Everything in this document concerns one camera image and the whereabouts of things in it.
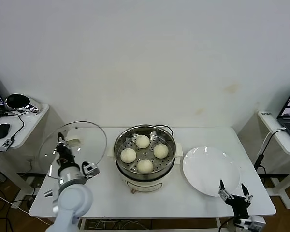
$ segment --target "glass pot lid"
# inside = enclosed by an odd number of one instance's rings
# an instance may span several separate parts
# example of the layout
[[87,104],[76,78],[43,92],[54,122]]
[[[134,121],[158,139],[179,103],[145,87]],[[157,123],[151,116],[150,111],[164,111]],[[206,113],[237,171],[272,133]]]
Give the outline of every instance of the glass pot lid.
[[58,133],[62,133],[65,137],[65,141],[75,156],[75,163],[79,166],[83,161],[98,165],[103,158],[107,146],[104,130],[97,124],[87,121],[68,123],[53,131],[40,147],[39,166],[43,173],[49,172],[50,177],[58,178],[59,165],[56,160],[59,154],[55,149]]

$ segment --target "metal bowl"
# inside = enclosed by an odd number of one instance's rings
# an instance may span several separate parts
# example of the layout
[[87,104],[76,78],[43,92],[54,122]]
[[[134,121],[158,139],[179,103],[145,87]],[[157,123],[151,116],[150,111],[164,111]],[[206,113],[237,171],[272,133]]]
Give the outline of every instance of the metal bowl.
[[[139,135],[146,135],[150,139],[149,147],[138,148],[135,144]],[[154,156],[154,147],[158,144],[165,144],[169,149],[169,154],[163,159]],[[120,153],[126,148],[132,148],[136,152],[136,159],[133,163],[121,161]],[[149,182],[162,178],[173,167],[175,161],[176,143],[174,138],[159,126],[139,125],[122,132],[115,141],[114,156],[118,169],[126,177],[140,181]],[[153,171],[149,174],[141,174],[137,170],[139,161],[148,159],[153,163]]]

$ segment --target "computer mouse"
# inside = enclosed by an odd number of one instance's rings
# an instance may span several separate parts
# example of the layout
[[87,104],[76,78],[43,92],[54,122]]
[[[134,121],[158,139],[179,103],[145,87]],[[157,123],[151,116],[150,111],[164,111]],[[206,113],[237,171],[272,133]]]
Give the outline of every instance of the computer mouse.
[[10,124],[5,123],[0,125],[0,139],[4,138],[9,133]]

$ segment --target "white bun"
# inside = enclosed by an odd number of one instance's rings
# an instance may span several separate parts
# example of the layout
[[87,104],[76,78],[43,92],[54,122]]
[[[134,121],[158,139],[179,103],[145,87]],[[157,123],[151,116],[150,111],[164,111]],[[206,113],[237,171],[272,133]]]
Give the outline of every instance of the white bun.
[[154,165],[149,160],[143,159],[137,164],[139,173],[147,174],[153,171]]
[[132,163],[136,159],[136,152],[131,148],[126,148],[120,153],[120,158],[124,163]]
[[168,153],[169,153],[169,149],[164,144],[158,144],[154,148],[154,155],[158,159],[163,159],[163,158],[167,157],[168,156]]
[[139,148],[147,148],[149,146],[149,138],[146,135],[140,135],[137,137],[135,144],[137,145],[137,147]]

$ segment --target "wooden floor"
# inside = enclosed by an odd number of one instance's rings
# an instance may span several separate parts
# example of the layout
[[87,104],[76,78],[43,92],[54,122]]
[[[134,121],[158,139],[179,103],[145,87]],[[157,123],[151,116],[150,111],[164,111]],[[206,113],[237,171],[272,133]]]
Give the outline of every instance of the wooden floor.
[[[36,178],[33,186],[38,188],[42,183],[42,178]],[[266,180],[266,187],[272,188],[272,184],[269,179]],[[7,200],[12,201],[13,198],[19,191],[19,188],[15,186],[9,180],[4,183],[0,183],[0,189],[6,195]],[[287,194],[290,197],[290,187],[287,189]],[[266,227],[264,232],[290,232],[290,210],[285,209],[282,201],[279,197],[271,197],[272,201],[276,207],[277,213],[274,216],[265,217]],[[0,212],[0,218],[6,217],[6,212],[9,208],[9,205],[6,204],[4,209]],[[26,202],[23,202],[21,208],[29,211],[26,206]],[[10,209],[8,218],[11,221],[14,232],[44,232],[47,225],[43,224],[36,218],[32,218],[29,215],[21,212],[17,209]],[[94,226],[96,220],[89,221],[87,227]],[[147,228],[152,229],[192,229],[192,228],[215,228],[216,221],[215,219],[154,219],[154,220],[140,220],[140,222],[145,225]],[[112,229],[114,224],[107,223],[106,227]],[[125,227],[126,229],[141,229],[139,225],[130,224]],[[0,219],[0,232],[11,232],[8,228],[6,230],[5,220]]]

